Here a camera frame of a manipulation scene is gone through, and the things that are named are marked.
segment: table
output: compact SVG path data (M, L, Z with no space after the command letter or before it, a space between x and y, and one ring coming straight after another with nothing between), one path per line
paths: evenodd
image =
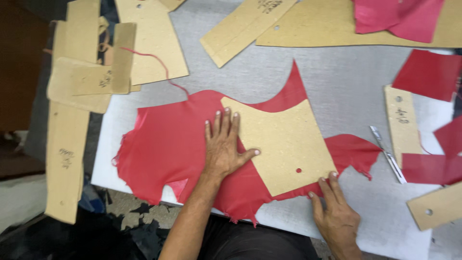
M260 103L283 87L295 59L323 137L346 133L375 143L369 129L374 125L391 148L383 86L393 81L411 48L280 48L252 44L219 69L199 39L240 2L187 0L170 13L190 71L190 76L174 79L175 83L190 93L212 89L244 103ZM138 93L113 95L103 118L92 184L131 193L117 177L111 159L120 147L122 135L133 128L136 108L185 99L181 89L165 81L145 84ZM451 120L453 104L415 95L414 107L423 145L441 154L432 131ZM406 201L438 186L399 184L383 154L371 174L373 179L368 181L349 167L340 178L347 201L362 216L359 247L397 259L427 259L432 231L418 230ZM169 187L164 188L162 200L177 204ZM256 218L263 225L322 239L312 219L310 201L304 197L264 204Z

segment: red string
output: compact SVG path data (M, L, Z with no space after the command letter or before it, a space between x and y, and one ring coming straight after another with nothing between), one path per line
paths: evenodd
M426 153L428 153L429 155L433 155L433 154L430 153L429 151L425 150L424 146L422 145L422 139L420 138L420 131L418 130L418 132L419 132L420 147L421 147Z
M165 64L162 62L162 60L159 59L159 57L157 57L157 56L155 56L155 55L153 55L153 54L140 53L140 52L137 52L137 51L135 51L135 50L132 50L132 49L129 49L129 48L125 48L125 47L120 47L120 49L128 50L128 51L130 51L130 52L133 52L133 53L138 54L138 55L141 55L141 56L151 56L151 57L156 58L156 59L160 62L160 64L162 65L162 67L164 67L164 69L165 69L165 77L167 78L167 81L168 81L170 84L172 84L172 85L174 85L174 86L179 87L180 89L182 89L184 92L186 92L186 95L189 96L189 92L186 90L186 88L184 88L184 87L182 87L182 86L180 86L180 85L178 85L178 84L173 83L173 82L169 79L169 70L167 69L167 67L165 66Z

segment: hand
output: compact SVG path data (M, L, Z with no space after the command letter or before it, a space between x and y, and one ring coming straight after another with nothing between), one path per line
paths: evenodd
M210 121L205 122L206 161L203 174L224 178L244 165L250 158L259 155L257 149L249 149L243 154L237 152L237 134L240 116L236 112L231 123L231 110L225 108L223 122L221 112L217 111L211 132Z
M324 240L337 260L360 260L361 250L356 244L361 217L346 202L337 180L338 173L329 173L329 184L324 178L318 183L326 200L326 210L319 197L310 192L313 217Z

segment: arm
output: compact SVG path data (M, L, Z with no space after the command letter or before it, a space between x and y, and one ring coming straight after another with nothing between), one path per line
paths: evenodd
M222 180L260 153L257 149L249 149L243 154L237 153L240 117L238 113L234 113L232 123L230 117L230 109L225 108L223 122L220 123L221 113L217 111L213 133L210 122L205 122L205 167L170 230L160 260L197 259L210 210Z
M324 178L318 181L326 200L326 210L322 208L319 197L309 193L313 217L335 259L360 260L362 253L356 244L356 233L361 217L347 204L337 176L336 172L329 174L330 186Z

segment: dark pants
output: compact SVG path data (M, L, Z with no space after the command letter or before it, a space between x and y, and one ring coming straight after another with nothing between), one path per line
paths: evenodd
M307 236L211 215L199 260L318 260Z

